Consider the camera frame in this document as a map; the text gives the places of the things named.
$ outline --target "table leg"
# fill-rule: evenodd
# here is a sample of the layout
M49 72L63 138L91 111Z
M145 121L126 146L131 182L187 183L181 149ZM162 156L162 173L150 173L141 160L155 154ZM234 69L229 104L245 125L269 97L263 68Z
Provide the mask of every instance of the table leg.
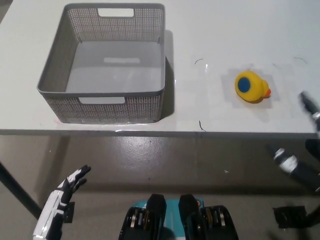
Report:
M30 195L20 186L20 184L1 164L1 162L0 181L36 219L39 219L42 212L41 207L39 207L39 205L30 197Z

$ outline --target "gray plastic basket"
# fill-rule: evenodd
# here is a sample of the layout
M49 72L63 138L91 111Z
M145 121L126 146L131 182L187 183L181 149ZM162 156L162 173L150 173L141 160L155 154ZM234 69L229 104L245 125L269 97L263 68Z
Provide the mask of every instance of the gray plastic basket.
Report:
M157 122L164 40L161 4L69 4L37 88L63 123Z

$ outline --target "gray floor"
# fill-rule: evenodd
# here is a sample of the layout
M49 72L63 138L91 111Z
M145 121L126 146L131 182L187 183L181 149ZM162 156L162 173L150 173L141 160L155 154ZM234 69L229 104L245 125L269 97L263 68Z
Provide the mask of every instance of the gray floor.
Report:
M8 7L0 0L0 21ZM318 226L277 228L273 208L304 205L310 212L319 199L279 171L266 155L269 142L320 168L304 141L293 139L0 136L0 160L41 205L68 174L92 166L62 239L118 239L129 206L151 193L193 193L206 206L225 205L240 240L319 239ZM0 202L0 239L30 240L35 219L1 184Z

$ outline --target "basket handle hole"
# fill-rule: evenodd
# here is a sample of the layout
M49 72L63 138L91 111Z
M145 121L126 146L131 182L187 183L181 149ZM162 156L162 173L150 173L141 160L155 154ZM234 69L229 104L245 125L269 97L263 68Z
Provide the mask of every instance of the basket handle hole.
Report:
M138 57L105 57L103 62L106 64L140 64L141 61Z
M131 18L135 12L132 8L98 8L98 14L100 17Z

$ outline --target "basket mesh wall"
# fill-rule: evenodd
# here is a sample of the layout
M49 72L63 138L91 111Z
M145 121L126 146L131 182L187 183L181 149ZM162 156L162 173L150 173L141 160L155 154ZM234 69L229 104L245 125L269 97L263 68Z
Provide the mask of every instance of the basket mesh wall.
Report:
M153 123L161 117L162 95L128 97L125 104L82 104L78 98L48 98L46 101L63 123Z
M73 31L79 41L152 41L161 35L164 11L155 8L135 8L134 17L99 16L97 8L68 10Z
M45 92L63 93L78 43L84 41L143 41L163 44L165 13L162 8L133 8L134 17L101 17L98 8L73 4L66 7L57 30L50 56L41 76L52 110L63 123L126 124L152 123L160 120L163 91L157 96L137 94L125 97L124 104L82 104L77 97L53 97Z

